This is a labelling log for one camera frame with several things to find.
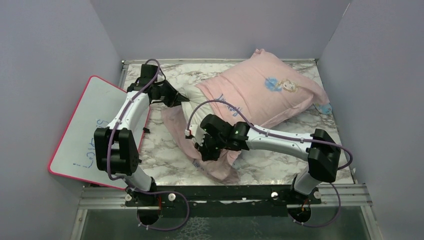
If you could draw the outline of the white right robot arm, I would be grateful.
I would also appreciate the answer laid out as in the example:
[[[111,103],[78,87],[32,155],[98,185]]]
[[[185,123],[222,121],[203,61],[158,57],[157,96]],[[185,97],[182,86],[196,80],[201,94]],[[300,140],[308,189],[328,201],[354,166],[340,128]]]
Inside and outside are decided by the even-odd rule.
[[[288,133],[244,121],[230,124],[208,114],[200,124],[190,124],[184,134],[194,142],[203,161],[216,161],[221,150],[265,150],[307,162],[288,190],[289,199],[296,204],[306,200],[319,184],[336,180],[341,150],[322,129],[313,133]]]

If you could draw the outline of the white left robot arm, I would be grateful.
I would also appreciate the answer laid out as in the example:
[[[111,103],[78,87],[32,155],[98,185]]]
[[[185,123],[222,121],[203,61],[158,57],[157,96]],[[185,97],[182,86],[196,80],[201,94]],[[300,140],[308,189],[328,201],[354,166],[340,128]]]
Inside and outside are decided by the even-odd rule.
[[[125,101],[114,119],[94,131],[97,168],[106,172],[110,180],[123,180],[128,187],[139,189],[138,199],[144,205],[155,203],[154,179],[139,167],[141,160],[133,130],[151,104],[172,108],[188,101],[167,81],[160,63],[147,60],[141,66],[140,77],[127,88]]]

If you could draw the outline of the white pillow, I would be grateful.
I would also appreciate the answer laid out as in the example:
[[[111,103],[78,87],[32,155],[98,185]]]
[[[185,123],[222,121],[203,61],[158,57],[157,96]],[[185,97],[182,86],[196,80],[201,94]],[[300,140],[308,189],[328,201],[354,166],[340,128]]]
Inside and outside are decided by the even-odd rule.
[[[181,95],[189,99],[189,101],[181,103],[182,116],[179,117],[180,123],[177,127],[177,130],[184,132],[184,129],[186,129],[187,127],[187,121],[189,120],[195,108],[203,102],[206,102],[208,99],[203,94],[203,92],[194,85],[185,85],[179,88],[178,91]],[[209,114],[214,114],[214,111],[211,105],[209,103],[206,103],[195,111],[190,123],[194,125],[199,125],[202,120]]]

